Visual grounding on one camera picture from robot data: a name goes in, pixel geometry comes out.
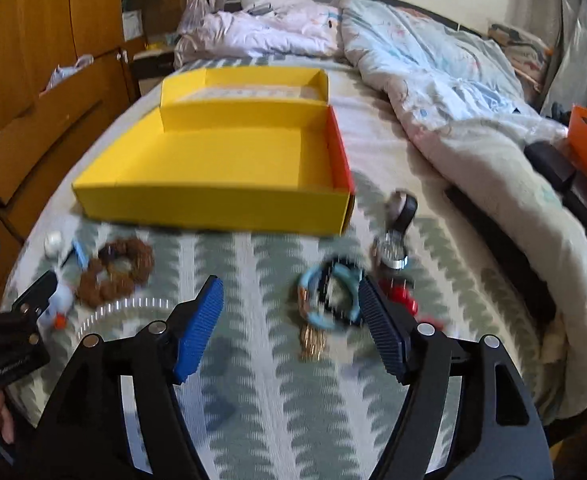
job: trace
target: screw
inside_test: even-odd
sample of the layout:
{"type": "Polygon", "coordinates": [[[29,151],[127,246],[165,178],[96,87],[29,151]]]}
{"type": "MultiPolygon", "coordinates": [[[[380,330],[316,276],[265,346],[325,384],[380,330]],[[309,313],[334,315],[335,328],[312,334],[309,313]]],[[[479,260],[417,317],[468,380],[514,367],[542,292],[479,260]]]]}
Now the screw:
{"type": "Polygon", "coordinates": [[[167,328],[167,324],[164,321],[154,321],[149,325],[149,332],[154,335],[162,334],[167,328]]]}
{"type": "Polygon", "coordinates": [[[500,339],[494,335],[488,335],[485,337],[485,345],[490,348],[498,348],[500,346],[500,339]]]}
{"type": "Polygon", "coordinates": [[[422,335],[426,335],[426,336],[430,336],[430,335],[435,334],[435,328],[433,327],[432,324],[429,324],[429,323],[420,323],[417,326],[417,330],[422,335]]]}
{"type": "Polygon", "coordinates": [[[89,334],[85,339],[82,340],[82,344],[87,348],[93,348],[100,342],[96,334],[89,334]]]}

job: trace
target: open cardboard box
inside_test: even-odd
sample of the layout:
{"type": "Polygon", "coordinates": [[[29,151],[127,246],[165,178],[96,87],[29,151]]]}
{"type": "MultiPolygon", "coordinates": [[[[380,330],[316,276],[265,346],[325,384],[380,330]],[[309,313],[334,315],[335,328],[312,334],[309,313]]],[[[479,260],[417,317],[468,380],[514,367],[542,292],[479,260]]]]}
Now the open cardboard box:
{"type": "Polygon", "coordinates": [[[74,191],[85,213],[181,228],[342,233],[353,209],[353,181],[325,100],[179,99],[202,86],[194,79],[193,72],[168,78],[160,107],[77,178],[74,191]]]}

